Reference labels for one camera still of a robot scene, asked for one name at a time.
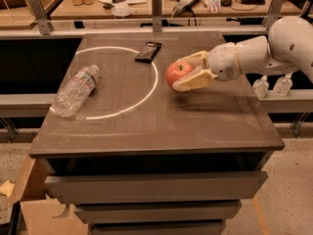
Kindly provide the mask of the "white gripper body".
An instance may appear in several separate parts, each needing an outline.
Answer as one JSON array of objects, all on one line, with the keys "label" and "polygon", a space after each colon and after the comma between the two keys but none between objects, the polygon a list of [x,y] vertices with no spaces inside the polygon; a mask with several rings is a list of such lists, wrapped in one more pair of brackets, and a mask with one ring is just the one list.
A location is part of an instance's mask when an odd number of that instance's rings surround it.
[{"label": "white gripper body", "polygon": [[206,55],[205,66],[219,81],[237,79],[241,75],[238,47],[235,43],[225,43],[214,47]]}]

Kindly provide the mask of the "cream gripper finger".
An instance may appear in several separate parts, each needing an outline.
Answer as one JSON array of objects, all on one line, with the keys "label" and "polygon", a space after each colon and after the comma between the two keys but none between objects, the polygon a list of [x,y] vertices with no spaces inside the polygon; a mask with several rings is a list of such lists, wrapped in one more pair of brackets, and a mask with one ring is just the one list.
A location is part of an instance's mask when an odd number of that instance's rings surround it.
[{"label": "cream gripper finger", "polygon": [[183,75],[178,80],[172,83],[172,87],[175,91],[184,92],[194,89],[204,88],[211,84],[211,81],[217,78],[211,69],[203,69],[202,67],[196,67],[194,70],[186,75]]},{"label": "cream gripper finger", "polygon": [[194,69],[201,68],[205,70],[207,68],[206,65],[207,55],[208,53],[206,51],[199,51],[189,56],[180,58],[180,61],[188,63]]}]

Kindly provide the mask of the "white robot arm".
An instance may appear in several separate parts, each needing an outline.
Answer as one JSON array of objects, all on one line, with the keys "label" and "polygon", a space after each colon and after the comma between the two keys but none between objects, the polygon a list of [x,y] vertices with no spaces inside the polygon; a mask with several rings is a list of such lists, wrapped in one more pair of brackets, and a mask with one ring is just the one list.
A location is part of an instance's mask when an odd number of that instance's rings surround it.
[{"label": "white robot arm", "polygon": [[174,90],[190,91],[212,80],[228,81],[242,74],[288,74],[302,71],[313,81],[313,25],[299,17],[275,21],[267,36],[228,42],[181,59],[193,70],[171,83]]}]

